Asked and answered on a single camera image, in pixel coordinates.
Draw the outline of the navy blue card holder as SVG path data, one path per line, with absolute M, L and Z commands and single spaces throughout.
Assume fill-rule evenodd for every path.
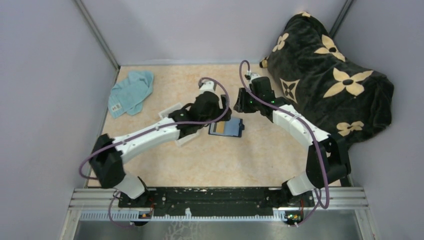
M 212 127 L 210 124 L 208 134 L 214 135 L 214 136 L 222 136 L 222 137 L 235 137 L 235 138 L 241 138 L 242 132 L 245 129 L 245 125 L 242 118 L 238 117 L 232 117 L 229 121 L 223 121 L 225 122 L 225 129 L 224 134 L 219 133 L 213 133 Z

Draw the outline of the white plastic card tray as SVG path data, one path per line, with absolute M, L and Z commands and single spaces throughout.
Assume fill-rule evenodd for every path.
M 158 115 L 159 115 L 160 119 L 163 120 L 163 119 L 167 118 L 169 116 L 169 114 L 171 114 L 172 112 L 174 112 L 176 110 L 181 109 L 182 107 L 183 107 L 183 105 L 180 102 L 178 102 L 178 103 L 176 103 L 176 104 L 174 104 L 174 105 L 172 105 L 172 106 L 170 106 L 170 107 L 168 107 L 168 108 L 160 111 L 158 113 Z M 181 130 L 180 131 L 180 134 L 183 134 L 183 136 L 179 135 L 178 136 L 178 139 L 175 140 L 174 142 L 175 142 L 175 144 L 176 144 L 177 147 L 180 147 L 181 148 L 182 146 L 186 145 L 187 143 L 189 143 L 189 142 L 193 141 L 194 139 L 198 138 L 200 136 L 200 131 L 198 130 L 195 133 L 184 134 L 184 132 Z

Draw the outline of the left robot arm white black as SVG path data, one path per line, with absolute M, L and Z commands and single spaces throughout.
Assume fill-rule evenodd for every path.
M 160 121 L 151 126 L 118 137 L 101 135 L 88 158 L 101 188 L 115 189 L 136 206 L 146 206 L 151 198 L 146 184 L 127 173 L 124 165 L 158 145 L 180 141 L 211 123 L 229 121 L 228 99 L 226 94 L 204 91 L 193 103 L 177 103 L 161 111 Z

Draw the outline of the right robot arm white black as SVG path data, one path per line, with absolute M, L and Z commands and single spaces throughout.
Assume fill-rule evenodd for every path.
M 241 82 L 249 85 L 239 89 L 233 109 L 246 114 L 259 112 L 307 150 L 305 171 L 282 184 L 284 204 L 295 206 L 303 193 L 322 189 L 351 173 L 347 144 L 342 137 L 318 128 L 284 97 L 276 97 L 268 77 L 251 73 Z

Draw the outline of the gold credit card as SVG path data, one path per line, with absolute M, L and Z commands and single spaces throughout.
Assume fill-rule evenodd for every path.
M 225 132 L 225 121 L 215 122 L 211 125 L 211 132 L 216 134 L 224 134 Z

